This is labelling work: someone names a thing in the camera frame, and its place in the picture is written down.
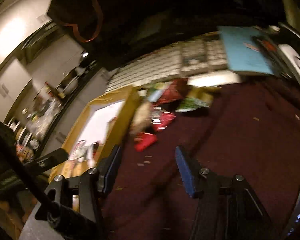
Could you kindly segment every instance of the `screw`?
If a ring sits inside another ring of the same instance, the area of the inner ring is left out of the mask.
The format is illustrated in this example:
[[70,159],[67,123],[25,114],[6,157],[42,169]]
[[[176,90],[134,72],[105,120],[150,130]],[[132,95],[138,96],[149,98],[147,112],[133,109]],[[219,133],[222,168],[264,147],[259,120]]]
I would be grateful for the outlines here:
[[96,172],[97,172],[96,168],[91,168],[91,169],[88,170],[88,173],[91,174],[91,175],[95,174]]
[[200,174],[201,175],[207,175],[207,174],[209,174],[209,172],[210,172],[210,170],[208,168],[201,168],[200,169]]
[[236,175],[235,176],[235,179],[237,180],[237,181],[243,181],[244,180],[244,177],[242,176],[242,175]]
[[57,176],[54,177],[54,180],[55,181],[60,181],[60,180],[62,180],[62,178],[63,178],[62,175],[57,175]]

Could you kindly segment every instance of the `light blue notebook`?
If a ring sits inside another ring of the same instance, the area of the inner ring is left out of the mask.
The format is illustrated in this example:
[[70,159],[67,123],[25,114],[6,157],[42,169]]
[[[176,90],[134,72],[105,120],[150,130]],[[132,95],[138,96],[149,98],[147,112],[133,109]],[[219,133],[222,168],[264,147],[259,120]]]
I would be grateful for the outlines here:
[[256,47],[251,36],[259,36],[260,32],[253,27],[218,26],[221,31],[229,69],[242,75],[273,74],[266,58],[261,52],[248,48]]

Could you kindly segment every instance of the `open box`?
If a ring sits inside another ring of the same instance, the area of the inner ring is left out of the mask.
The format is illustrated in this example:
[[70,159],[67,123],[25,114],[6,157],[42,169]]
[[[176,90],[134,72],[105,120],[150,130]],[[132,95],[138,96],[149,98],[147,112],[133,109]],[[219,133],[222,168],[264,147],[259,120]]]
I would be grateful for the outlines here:
[[[65,178],[79,176],[96,166],[101,159],[108,157],[114,145],[121,144],[139,105],[137,88],[131,85],[90,101],[62,145],[69,154],[69,159],[51,170],[49,182],[58,174]],[[86,140],[88,145],[100,142],[95,155],[88,152],[82,162],[74,157],[75,145],[80,140]]]

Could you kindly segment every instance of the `maroon tablecloth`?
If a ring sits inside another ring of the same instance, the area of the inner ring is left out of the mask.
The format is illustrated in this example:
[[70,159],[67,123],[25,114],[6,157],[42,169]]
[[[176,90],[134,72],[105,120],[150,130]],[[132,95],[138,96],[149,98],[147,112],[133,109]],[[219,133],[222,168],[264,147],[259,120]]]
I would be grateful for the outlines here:
[[[102,207],[110,239],[189,238],[197,200],[182,186],[174,160],[178,144],[219,175],[242,174],[282,230],[300,189],[298,89],[275,78],[223,86],[208,114],[178,114],[158,139],[141,153],[127,139]],[[137,165],[144,160],[151,164]]]

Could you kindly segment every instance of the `yellow box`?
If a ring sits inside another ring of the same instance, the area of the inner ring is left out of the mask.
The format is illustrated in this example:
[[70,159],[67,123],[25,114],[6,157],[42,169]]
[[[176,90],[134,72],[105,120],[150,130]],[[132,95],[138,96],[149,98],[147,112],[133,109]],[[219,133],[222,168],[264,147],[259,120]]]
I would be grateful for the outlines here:
[[[122,139],[127,133],[127,130],[130,126],[130,122],[133,118],[134,112],[141,102],[137,89],[131,85],[111,91],[90,101],[82,110],[78,119],[72,126],[68,136],[66,137],[66,140],[62,145],[62,148],[66,150],[68,154],[71,152],[74,144],[76,143],[82,129],[87,122],[87,119],[90,116],[90,109],[93,106],[105,106],[120,100],[124,100],[123,106],[119,114],[117,115],[116,120],[114,121],[114,123],[112,123],[112,127],[110,127],[107,133],[104,145],[98,148],[98,152],[94,157],[96,165],[101,159],[108,157],[114,145],[121,144]],[[49,183],[58,174],[62,174],[63,176],[65,176],[65,178],[69,178],[71,176],[79,176],[88,169],[87,165],[79,165],[75,168],[75,170],[72,170],[72,167],[73,165],[71,161],[65,161],[54,167],[51,170]]]

